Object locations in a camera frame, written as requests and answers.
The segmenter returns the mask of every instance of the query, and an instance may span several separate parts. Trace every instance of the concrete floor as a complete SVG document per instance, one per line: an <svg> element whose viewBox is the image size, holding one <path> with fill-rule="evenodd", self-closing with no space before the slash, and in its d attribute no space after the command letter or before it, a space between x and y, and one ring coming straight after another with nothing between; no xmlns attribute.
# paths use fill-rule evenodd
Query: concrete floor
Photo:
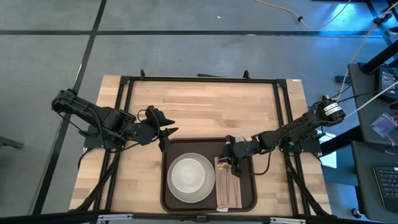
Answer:
<svg viewBox="0 0 398 224"><path fill-rule="evenodd" d="M0 30L91 30L101 0L3 0ZM304 15L307 23L329 21L343 3L283 0L278 4ZM386 3L375 2L380 11ZM352 3L322 31L364 31L372 25L365 3ZM386 25L396 25L391 20ZM108 1L99 30L308 30L288 12L254 0L217 1ZM37 186L48 161L60 118L50 102L60 89L73 86L87 35L0 35L0 135L25 143L23 150L0 151L0 217L30 213ZM356 36L250 36L250 35L98 35L80 96L95 101L103 75L195 76L197 73L253 78L302 79L307 104L322 95L334 95L363 37ZM387 45L381 36L368 39L355 62L365 62ZM347 91L342 98L351 96ZM346 112L354 102L343 103ZM77 125L87 125L72 119ZM350 117L327 129L340 134L356 126ZM77 175L83 138L71 127L44 205L44 213L65 212ZM355 198L345 197L353 187L328 184L333 213L351 218ZM138 223L153 221L136 221Z"/></svg>

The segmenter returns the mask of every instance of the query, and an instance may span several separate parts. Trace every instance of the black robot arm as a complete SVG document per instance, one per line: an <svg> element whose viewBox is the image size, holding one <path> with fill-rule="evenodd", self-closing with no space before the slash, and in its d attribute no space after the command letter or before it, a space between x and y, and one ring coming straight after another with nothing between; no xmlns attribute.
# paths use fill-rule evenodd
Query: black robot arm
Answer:
<svg viewBox="0 0 398 224"><path fill-rule="evenodd" d="M317 102L301 117L275 131L264 131L254 135L251 141L235 142L234 137L227 136L227 145L219 162L227 162L231 165L232 174L240 177L239 164L243 159L271 152L283 142L294 145L308 137L318 138L319 136L308 136L308 134L320 126L330 127L339 124L344 117L343 110L335 100Z"/></svg>
<svg viewBox="0 0 398 224"><path fill-rule="evenodd" d="M163 112L154 106L146 108L146 119L135 123L134 115L119 109L99 107L78 97L71 89L60 91L52 102L52 109L57 113L65 112L78 116L99 130L104 139L122 139L146 145L154 138L159 138L159 147L162 152L170 146L168 136L178 129L161 130L160 127L174 124L175 121L166 119ZM80 134L88 135L87 132L80 132Z"/></svg>

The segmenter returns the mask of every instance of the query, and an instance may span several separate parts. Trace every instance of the white bowl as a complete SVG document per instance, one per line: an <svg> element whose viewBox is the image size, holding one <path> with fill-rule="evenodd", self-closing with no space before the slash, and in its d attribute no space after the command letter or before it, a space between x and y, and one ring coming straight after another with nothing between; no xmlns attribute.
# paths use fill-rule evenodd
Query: white bowl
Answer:
<svg viewBox="0 0 398 224"><path fill-rule="evenodd" d="M182 192L181 190L176 188L175 184L173 183L172 173L174 167L177 165L178 162L185 159L192 159L198 162L204 170L205 178L203 183L201 184L201 187L199 187L199 189L197 189L192 193ZM197 153L186 153L179 156L172 162L172 164L169 167L169 170L167 171L167 185L169 186L171 193L174 195L174 197L186 203L196 203L207 198L207 196L209 196L209 194L214 188L215 178L216 176L213 165L210 163L208 159Z"/></svg>
<svg viewBox="0 0 398 224"><path fill-rule="evenodd" d="M194 159L182 159L173 167L172 182L181 192L193 193L205 181L203 166Z"/></svg>

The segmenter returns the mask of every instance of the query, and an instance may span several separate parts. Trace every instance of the wooden tabletop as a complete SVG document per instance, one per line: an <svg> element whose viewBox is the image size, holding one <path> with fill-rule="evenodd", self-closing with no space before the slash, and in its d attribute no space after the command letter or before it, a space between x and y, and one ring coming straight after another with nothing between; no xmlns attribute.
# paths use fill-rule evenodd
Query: wooden tabletop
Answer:
<svg viewBox="0 0 398 224"><path fill-rule="evenodd" d="M104 76L96 102L98 106L114 106L119 81L120 76ZM295 119L307 111L303 86L300 80L287 80L287 86ZM121 108L126 91L124 88ZM282 89L279 95L284 123L287 123ZM230 134L249 139L253 134L279 127L273 88L266 83L135 81L129 112L137 115L148 105L154 105L166 118L176 121L170 128L175 126L179 130L171 138L225 137ZM166 213L160 205L162 155L155 143L122 152L112 212ZM95 149L82 160L70 208L79 206L97 184L103 154L103 149ZM255 172L266 168L267 158L253 156ZM331 213L318 159L309 153L302 153L301 158L306 186L323 209ZM272 153L268 173L256 176L256 186L257 205L249 212L235 215L292 215L284 159L279 150ZM300 191L297 186L295 189L298 209L303 213ZM108 186L103 191L101 208L104 208L107 191Z"/></svg>

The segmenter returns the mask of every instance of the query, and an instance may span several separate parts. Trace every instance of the cable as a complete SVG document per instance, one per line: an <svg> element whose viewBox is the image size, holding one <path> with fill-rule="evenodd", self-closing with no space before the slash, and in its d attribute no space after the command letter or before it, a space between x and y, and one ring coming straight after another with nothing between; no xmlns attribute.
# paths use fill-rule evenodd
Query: cable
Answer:
<svg viewBox="0 0 398 224"><path fill-rule="evenodd" d="M300 147L300 150L298 151L298 153L296 155L295 154L289 155L290 157L298 157L298 156L301 155L301 153L303 152L303 148L301 147L301 143L300 142L298 142L298 146Z"/></svg>
<svg viewBox="0 0 398 224"><path fill-rule="evenodd" d="M391 89L393 86L395 86L396 84L398 84L398 81L396 81L394 84L392 84L391 86L387 87L386 89L384 89L383 91L381 91L380 93L378 93L376 96L374 96L373 98L371 98L370 100L368 100L366 103L364 103L362 106L360 106L359 108L357 108L356 110L354 110L353 112L351 112L349 115L347 115L345 117L348 118L349 116L355 114L356 112L358 112L360 109L364 108L366 105L368 105L370 102L372 102L374 99L376 99L377 97L379 97L381 94L383 94L384 92L386 92L387 90Z"/></svg>
<svg viewBox="0 0 398 224"><path fill-rule="evenodd" d="M350 99L352 99L352 98L357 98L357 97L359 97L359 96L368 95L368 94L373 94L373 93L379 93L379 92L380 92L380 90L378 90L378 91L372 91L372 92L369 92L369 93L361 93L361 94L354 95L354 96L350 96L350 97L347 97L347 98L345 98L345 99L343 99L343 100L337 101L337 103L341 103L341 102L344 102L344 101L346 101L346 100L350 100Z"/></svg>
<svg viewBox="0 0 398 224"><path fill-rule="evenodd" d="M308 27L309 29L313 29L313 30L321 29L322 27L325 27L325 26L327 26L329 23L331 23L332 21L334 21L334 20L340 15L340 13L343 12L343 10L347 7L347 5L348 5L351 1L352 1L352 0L349 0L349 1L346 3L346 5L342 8L342 10L341 10L337 15L335 15L334 18L332 18L329 22L327 22L326 24L323 24L323 25L320 26L320 27L312 27L312 26L309 26L306 22L304 22L303 17L302 17L302 16L299 16L299 15L298 15L297 13L295 13L293 10L287 9L287 8L285 8L285 7L282 7L282 6L277 6L277 5L274 5L274 4L269 4L269 3L266 3L266 2L263 2L263 1L260 1L260 0L256 0L256 2L259 2L259 3L261 3L261 4L265 4L265 5L267 5L267 6L275 7L275 8L278 8L278 9L282 9L282 10L285 10L285 11L288 11L288 12L294 14L295 16L297 16L297 19L298 19L299 22L302 22L306 27Z"/></svg>
<svg viewBox="0 0 398 224"><path fill-rule="evenodd" d="M272 153L272 152L273 152L273 150L269 152L267 168L265 169L265 171L264 171L264 172L261 172L261 173L254 173L254 175L264 175L264 174L266 174L266 173L268 172L268 170L269 170L269 164L271 163L271 153Z"/></svg>
<svg viewBox="0 0 398 224"><path fill-rule="evenodd" d="M387 149L393 149L393 148L396 146L396 142L394 142L394 140L390 137L390 135L387 134L386 137L388 138L388 140L390 140L390 142L391 142L391 147L386 147L386 148L384 149L384 152L387 153L388 155L396 156L396 155L397 155L396 153L390 152L390 151L387 150Z"/></svg>
<svg viewBox="0 0 398 224"><path fill-rule="evenodd" d="M100 134L101 137L102 137L102 144L103 144L103 146L104 146L105 151L108 151L109 153L116 153L117 151L112 151L111 149L108 149L108 148L106 147L106 145L105 145L104 132L103 132L102 123L101 123L101 121L100 121L100 117L98 116L98 113L97 113L95 110L91 109L90 107L87 107L87 109L89 109L89 110L94 114L94 116L95 116L95 120L96 120L96 122L97 122L97 124L98 124L98 127L99 127L99 134Z"/></svg>
<svg viewBox="0 0 398 224"><path fill-rule="evenodd" d="M77 163L77 170L80 169L80 164L81 164L81 160L83 159L83 157L88 154L89 152L91 152L91 150L93 150L94 148L89 148L87 149L87 151L85 151L79 158L79 162Z"/></svg>
<svg viewBox="0 0 398 224"><path fill-rule="evenodd" d="M311 152L311 153L315 156L315 158L317 158L319 160L319 162L321 163L321 166L323 166L322 160L317 156L317 154L315 152Z"/></svg>
<svg viewBox="0 0 398 224"><path fill-rule="evenodd" d="M342 93L344 93L345 91L347 91L350 87L351 87L351 84L349 84L345 90L343 90L343 91L337 93L336 95L332 96L331 99L332 99L332 100L335 100L335 99L333 99L333 97L335 97L335 96L337 96L337 95L341 95Z"/></svg>
<svg viewBox="0 0 398 224"><path fill-rule="evenodd" d="M104 173L102 178L100 178L97 185L91 191L89 196L87 196L87 198L83 201L83 203L79 207L77 207L75 210L82 211L82 210L89 209L90 205L93 203L93 201L97 197L97 195L101 192L102 188L104 187L105 183L107 182L107 180L109 179L111 174L113 174L114 171L116 170L116 158L117 158L116 156L113 158L112 163L109 165L108 169L106 170L106 172Z"/></svg>
<svg viewBox="0 0 398 224"><path fill-rule="evenodd" d="M75 125L73 122L71 122L69 119L67 119L66 117L62 116L60 113L57 112L57 114L64 119L65 121L68 121L71 125L73 125L74 127L76 127L81 133L84 133L84 131L82 129L80 129L77 125Z"/></svg>
<svg viewBox="0 0 398 224"><path fill-rule="evenodd" d="M160 135L160 123L159 123L159 120L157 119L155 113L154 113L152 110L145 109L145 110L139 110L138 113L137 113L137 119L139 120L139 122L142 122L141 119L139 119L139 113L140 113L141 111L149 111L149 112L152 113L152 115L154 115L154 118L155 118L156 124L157 124L157 129L158 129L158 130L157 130L157 136L156 136L156 138L153 139L153 140L151 141L151 142L154 142L154 141L158 140L159 135Z"/></svg>
<svg viewBox="0 0 398 224"><path fill-rule="evenodd" d="M123 152L123 151L125 151L125 150L131 149L132 147L138 146L138 145L139 145L139 143L137 142L137 143L135 143L135 144L132 144L131 146L125 147L125 148L123 148L123 149L120 149L118 152Z"/></svg>
<svg viewBox="0 0 398 224"><path fill-rule="evenodd" d="M381 17L384 17L384 16L385 16L393 7L395 7L397 4L398 4L398 1L397 1L396 3L394 3L390 8L388 8L388 9L382 14ZM362 47L363 47L363 45L365 44L366 40L368 39L370 33L374 30L374 28L376 28L376 26L377 26L377 24L374 24L374 25L371 27L371 29L369 30L369 32L366 34L365 38L363 39L361 45L360 45L359 48L355 51L355 54L354 54L353 58L351 59L351 61L350 61L349 63L353 63L353 62L354 62L354 59L355 59L356 55L357 55L358 52L362 49ZM341 84L341 90L340 90L340 91L342 91L343 88L344 88L344 83L345 83L345 81L346 81L347 75L348 75L348 69L346 70L346 73L345 73L345 75L344 75L344 79L343 79L343 83ZM338 100L340 97L341 97L341 94L339 94L336 98L332 98L332 99L333 99L333 100Z"/></svg>

